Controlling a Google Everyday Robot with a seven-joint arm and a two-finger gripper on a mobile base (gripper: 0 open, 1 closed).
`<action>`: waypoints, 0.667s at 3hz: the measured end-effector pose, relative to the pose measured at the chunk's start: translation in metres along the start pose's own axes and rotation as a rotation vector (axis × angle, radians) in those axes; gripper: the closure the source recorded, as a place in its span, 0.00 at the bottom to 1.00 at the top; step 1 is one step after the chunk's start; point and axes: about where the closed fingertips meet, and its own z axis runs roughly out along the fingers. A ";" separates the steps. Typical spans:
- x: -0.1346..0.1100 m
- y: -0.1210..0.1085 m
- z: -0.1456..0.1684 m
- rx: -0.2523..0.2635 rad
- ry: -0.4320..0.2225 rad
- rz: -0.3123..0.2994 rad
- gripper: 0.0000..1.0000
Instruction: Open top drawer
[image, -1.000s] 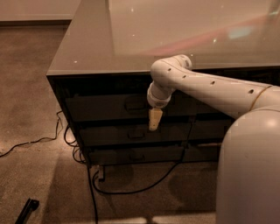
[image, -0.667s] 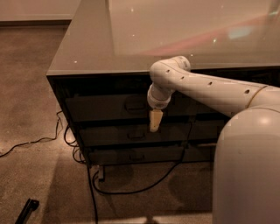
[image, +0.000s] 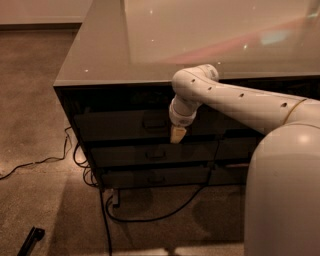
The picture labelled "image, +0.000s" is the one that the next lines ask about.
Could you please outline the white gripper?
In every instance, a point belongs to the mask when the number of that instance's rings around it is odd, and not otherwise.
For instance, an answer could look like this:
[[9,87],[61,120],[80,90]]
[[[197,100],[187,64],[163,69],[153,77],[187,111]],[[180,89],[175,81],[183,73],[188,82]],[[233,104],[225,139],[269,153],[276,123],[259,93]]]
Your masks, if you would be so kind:
[[186,135],[186,128],[190,126],[197,111],[191,106],[184,103],[172,102],[169,106],[169,118],[171,123],[170,142],[172,144],[179,144]]

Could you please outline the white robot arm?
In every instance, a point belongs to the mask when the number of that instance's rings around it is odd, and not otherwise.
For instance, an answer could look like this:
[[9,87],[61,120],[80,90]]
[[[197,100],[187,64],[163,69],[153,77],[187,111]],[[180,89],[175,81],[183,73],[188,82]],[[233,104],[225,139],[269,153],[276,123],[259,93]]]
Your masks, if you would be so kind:
[[174,74],[171,141],[203,104],[262,133],[247,174],[244,255],[320,256],[320,103],[218,79],[209,64]]

